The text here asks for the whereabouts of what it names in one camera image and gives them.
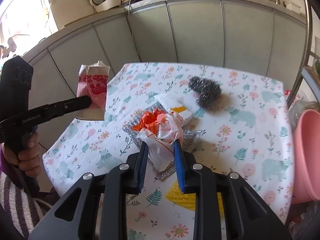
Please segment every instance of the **finger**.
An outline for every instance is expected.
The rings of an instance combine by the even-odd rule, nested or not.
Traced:
[[[26,150],[19,152],[18,158],[21,161],[28,161],[28,160],[33,159],[37,155],[39,155],[39,153],[40,153],[40,145],[36,144],[36,146],[31,149],[26,149]]]
[[[34,132],[28,141],[28,147],[32,148],[39,142],[39,133]]]
[[[22,171],[31,170],[34,167],[40,165],[40,156],[37,155],[31,160],[19,162],[19,169]]]
[[[2,151],[3,151],[4,158],[9,164],[13,164],[13,165],[19,164],[18,157],[6,144],[3,145]]]
[[[25,174],[29,177],[32,177],[32,178],[38,177],[40,173],[41,173],[40,166],[36,166],[30,170],[25,171]]]

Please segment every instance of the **white cabinet door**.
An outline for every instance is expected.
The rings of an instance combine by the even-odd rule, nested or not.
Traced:
[[[124,15],[112,18],[95,28],[115,74],[125,63],[140,62]]]
[[[220,0],[169,4],[178,61],[223,67]]]
[[[291,89],[298,74],[305,45],[306,26],[275,13],[275,33],[267,76]]]
[[[49,54],[35,64],[31,61],[30,65],[33,66],[34,72],[29,92],[29,109],[75,97]],[[74,117],[75,113],[71,113],[40,124],[38,126],[40,143],[49,149]]]
[[[49,51],[61,71],[63,77],[76,94],[78,87],[78,73],[81,65],[91,65],[98,60],[109,65],[94,28],[90,28],[69,38],[64,37],[64,42]],[[114,77],[110,69],[109,80]]]
[[[226,32],[225,68],[265,76],[272,44],[271,9],[238,1],[222,2]]]
[[[132,13],[129,23],[142,62],[177,62],[166,6]]]

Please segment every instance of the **table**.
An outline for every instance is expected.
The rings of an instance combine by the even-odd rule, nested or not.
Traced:
[[[196,105],[196,94],[188,88],[194,75],[221,85],[222,97],[215,111]],[[154,104],[157,93],[176,96],[193,113],[187,128],[202,130],[196,160],[215,172],[238,172],[285,222],[293,191],[294,158],[282,83],[206,65],[124,65],[108,83],[106,120],[73,120],[43,156],[59,195],[84,173],[109,172],[138,151],[122,127]],[[101,158],[106,154],[108,162]],[[164,197],[175,180],[175,174],[164,181],[156,179],[148,164],[142,193],[127,196],[128,239],[193,239],[194,212]],[[153,202],[155,195],[160,200]]]

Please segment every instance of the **black gripper frame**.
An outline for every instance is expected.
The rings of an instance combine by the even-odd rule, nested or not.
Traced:
[[[126,194],[137,195],[143,182],[148,146],[109,173],[85,173],[40,220],[29,240],[89,240],[94,233],[100,195],[104,193],[100,239],[126,240]]]
[[[196,164],[193,154],[182,151],[179,140],[175,141],[174,151],[175,161],[181,158],[183,193],[196,193],[194,240],[221,239],[217,192],[222,195],[228,240],[292,239],[276,214],[238,173],[222,175]]]

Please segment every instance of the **yellow sponge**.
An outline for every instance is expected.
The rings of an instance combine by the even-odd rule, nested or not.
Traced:
[[[221,193],[218,192],[218,204],[219,204],[219,212],[220,215],[223,216],[223,202]],[[178,181],[176,180],[168,192],[165,194],[165,198],[170,200],[171,202],[176,203],[179,206],[185,207],[187,209],[196,210],[196,194],[183,194],[180,191]]]

